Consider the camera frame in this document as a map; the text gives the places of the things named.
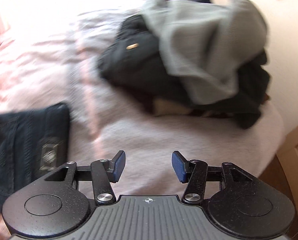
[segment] blue gripper pad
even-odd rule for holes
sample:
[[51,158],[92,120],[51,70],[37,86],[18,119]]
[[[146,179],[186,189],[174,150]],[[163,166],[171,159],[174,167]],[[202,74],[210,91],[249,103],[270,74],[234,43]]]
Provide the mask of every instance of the blue gripper pad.
[[125,165],[126,165],[126,153],[123,152],[114,165],[113,179],[115,182],[119,181]]
[[188,179],[188,175],[187,173],[185,172],[185,169],[184,169],[184,163],[183,161],[180,159],[180,157],[178,157],[176,155],[176,153],[172,153],[172,157],[171,157],[171,162],[172,162],[172,167],[175,171],[175,174],[177,174],[177,177],[179,179],[179,181],[181,183],[186,183],[188,182],[187,179]]

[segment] gold tag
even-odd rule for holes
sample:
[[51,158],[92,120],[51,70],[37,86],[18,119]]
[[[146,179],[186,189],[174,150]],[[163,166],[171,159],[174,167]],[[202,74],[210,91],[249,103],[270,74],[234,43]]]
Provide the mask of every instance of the gold tag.
[[126,47],[126,49],[133,49],[133,48],[136,48],[138,46],[139,46],[139,43],[135,43],[135,44],[129,45],[128,47]]

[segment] crosshair symbol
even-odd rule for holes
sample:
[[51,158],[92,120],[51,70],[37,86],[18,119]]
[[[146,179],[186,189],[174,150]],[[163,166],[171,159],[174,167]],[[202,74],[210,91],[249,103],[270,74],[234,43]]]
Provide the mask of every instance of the crosshair symbol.
[[146,198],[144,201],[147,202],[147,203],[151,203],[154,200],[152,198]]

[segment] gray fabric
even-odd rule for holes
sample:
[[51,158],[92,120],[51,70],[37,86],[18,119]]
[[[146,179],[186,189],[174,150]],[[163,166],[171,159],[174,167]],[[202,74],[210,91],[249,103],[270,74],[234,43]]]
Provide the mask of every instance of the gray fabric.
[[266,42],[265,21],[249,0],[230,0],[228,6],[147,0],[142,14],[159,37],[168,74],[181,78],[198,105],[234,96],[236,70],[259,54]]

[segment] pile of clothes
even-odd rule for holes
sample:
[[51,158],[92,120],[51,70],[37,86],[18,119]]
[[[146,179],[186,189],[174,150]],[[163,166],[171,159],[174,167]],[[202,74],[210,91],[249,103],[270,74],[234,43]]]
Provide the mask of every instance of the pile of clothes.
[[155,115],[231,117],[246,129],[267,99],[266,36],[249,0],[146,0],[97,67]]

